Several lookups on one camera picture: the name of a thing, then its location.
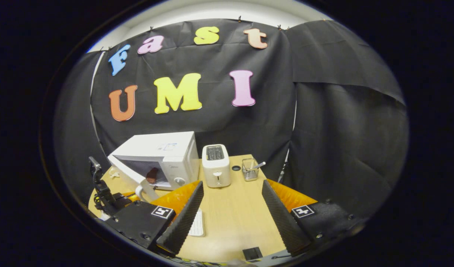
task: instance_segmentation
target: white wall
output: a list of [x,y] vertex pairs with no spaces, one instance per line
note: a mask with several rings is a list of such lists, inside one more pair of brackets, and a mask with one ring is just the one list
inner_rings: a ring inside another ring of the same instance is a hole
[[98,41],[90,50],[113,47],[153,27],[200,19],[237,19],[282,29],[313,20],[331,20],[327,15],[293,0],[169,0],[140,12]]

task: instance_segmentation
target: blue letter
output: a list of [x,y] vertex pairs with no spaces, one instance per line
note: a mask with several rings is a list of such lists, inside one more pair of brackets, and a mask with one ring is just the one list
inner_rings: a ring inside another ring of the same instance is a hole
[[126,53],[126,50],[130,49],[130,47],[131,46],[129,44],[123,46],[122,49],[118,50],[118,52],[116,52],[116,54],[114,54],[108,60],[108,62],[111,62],[111,66],[113,67],[112,73],[113,76],[115,76],[118,73],[118,71],[122,70],[122,68],[125,67],[126,63],[122,62],[122,60],[126,60],[126,58],[128,57],[128,53]]

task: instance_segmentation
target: foam letter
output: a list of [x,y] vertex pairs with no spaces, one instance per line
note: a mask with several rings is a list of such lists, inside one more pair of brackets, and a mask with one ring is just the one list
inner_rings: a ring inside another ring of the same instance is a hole
[[198,45],[214,44],[219,40],[218,27],[202,27],[196,30],[196,36],[194,42]]
[[110,106],[111,106],[111,116],[113,119],[122,122],[131,119],[135,113],[135,91],[137,86],[128,86],[125,88],[125,93],[127,94],[128,108],[125,112],[120,110],[120,96],[121,90],[116,90],[110,93]]
[[146,54],[147,52],[154,53],[154,52],[159,51],[159,49],[161,49],[163,47],[161,45],[163,40],[164,40],[164,36],[162,36],[162,35],[153,36],[153,37],[150,37],[150,38],[144,40],[143,45],[141,47],[139,47],[139,49],[138,49],[138,54],[142,55],[142,54]]
[[261,42],[261,37],[266,37],[266,33],[260,32],[259,29],[246,29],[244,34],[248,34],[248,42],[251,46],[259,49],[265,49],[268,44]]
[[112,75],[115,76],[118,71],[120,71],[122,68],[125,67],[126,62],[122,62],[122,60],[126,60],[128,57],[128,53],[126,53],[126,50],[130,49],[130,45],[127,44],[123,46],[122,49],[118,50],[110,59],[108,62],[111,62],[111,66],[113,67],[113,73]]
[[253,73],[249,70],[230,71],[230,76],[235,83],[235,99],[232,101],[232,105],[255,105],[255,99],[250,94],[250,77],[252,75]]
[[186,74],[177,88],[169,77],[155,80],[154,85],[157,86],[157,107],[154,109],[154,112],[161,114],[169,111],[169,107],[166,105],[166,99],[174,111],[179,108],[181,98],[184,98],[181,105],[182,110],[202,108],[202,103],[199,102],[199,96],[197,94],[197,82],[199,79],[200,74],[198,73]]

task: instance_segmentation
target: pink letter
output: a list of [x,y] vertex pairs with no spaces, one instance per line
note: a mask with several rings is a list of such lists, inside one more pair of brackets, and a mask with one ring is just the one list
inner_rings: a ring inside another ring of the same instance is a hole
[[253,75],[249,70],[230,71],[230,77],[235,82],[235,99],[232,101],[234,106],[255,105],[255,99],[250,94],[250,77]]
[[146,39],[143,42],[143,45],[141,47],[139,47],[138,54],[142,55],[142,54],[146,54],[147,52],[154,53],[154,52],[159,51],[159,49],[161,49],[163,47],[161,45],[163,40],[164,40],[164,36],[162,36],[162,35],[157,35],[157,36],[153,36],[153,37]]

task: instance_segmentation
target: orange letter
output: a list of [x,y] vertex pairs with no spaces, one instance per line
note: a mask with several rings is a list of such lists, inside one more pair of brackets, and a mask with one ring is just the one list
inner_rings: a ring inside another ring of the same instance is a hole
[[259,29],[246,29],[244,34],[248,34],[248,42],[251,46],[259,49],[265,49],[268,44],[262,43],[260,37],[266,37],[266,33],[260,32]]
[[113,119],[123,122],[131,119],[135,113],[135,91],[137,86],[128,86],[125,88],[125,93],[127,94],[128,99],[128,108],[125,112],[120,110],[120,96],[121,90],[116,90],[110,93],[110,106],[111,106],[111,116]]

